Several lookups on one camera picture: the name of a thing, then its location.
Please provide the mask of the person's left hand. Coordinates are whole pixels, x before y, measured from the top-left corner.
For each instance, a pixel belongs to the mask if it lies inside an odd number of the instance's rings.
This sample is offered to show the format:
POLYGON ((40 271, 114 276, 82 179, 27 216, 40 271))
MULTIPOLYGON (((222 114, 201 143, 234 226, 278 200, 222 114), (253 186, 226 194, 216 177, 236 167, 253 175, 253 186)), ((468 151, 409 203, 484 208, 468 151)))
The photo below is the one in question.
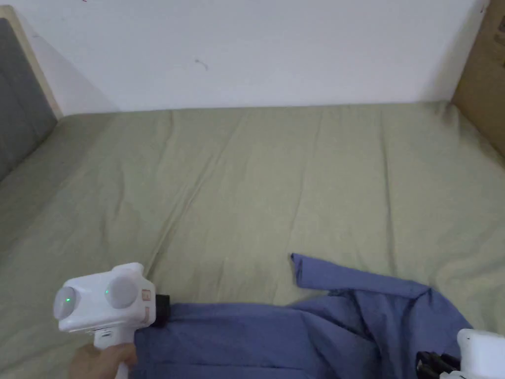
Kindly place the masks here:
POLYGON ((114 379, 121 364, 132 367, 137 363, 137 351, 133 343, 125 343, 97 349, 92 344, 80 347, 69 366, 70 379, 114 379))

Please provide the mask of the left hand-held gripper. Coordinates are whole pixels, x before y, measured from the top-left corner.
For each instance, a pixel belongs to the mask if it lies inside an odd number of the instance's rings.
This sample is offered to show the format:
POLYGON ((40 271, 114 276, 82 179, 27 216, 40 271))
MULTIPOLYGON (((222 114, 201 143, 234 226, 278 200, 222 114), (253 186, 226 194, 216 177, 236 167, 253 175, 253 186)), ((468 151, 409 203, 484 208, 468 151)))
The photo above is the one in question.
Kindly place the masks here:
MULTIPOLYGON (((99 350, 134 343, 138 330, 161 328, 170 316, 170 297, 157 294, 140 263, 67 280, 54 300, 59 330, 90 334, 99 350)), ((121 364, 115 379, 130 377, 121 364)))

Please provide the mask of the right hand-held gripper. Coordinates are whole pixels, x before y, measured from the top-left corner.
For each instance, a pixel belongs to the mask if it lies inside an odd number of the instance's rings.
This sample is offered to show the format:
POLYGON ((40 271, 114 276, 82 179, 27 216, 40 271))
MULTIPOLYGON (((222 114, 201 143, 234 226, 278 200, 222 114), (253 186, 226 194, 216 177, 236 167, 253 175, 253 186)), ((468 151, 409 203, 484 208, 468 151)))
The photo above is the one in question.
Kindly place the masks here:
POLYGON ((503 379, 505 377, 505 338, 475 329, 457 334, 461 360, 449 354, 419 351, 416 354, 418 379, 503 379))

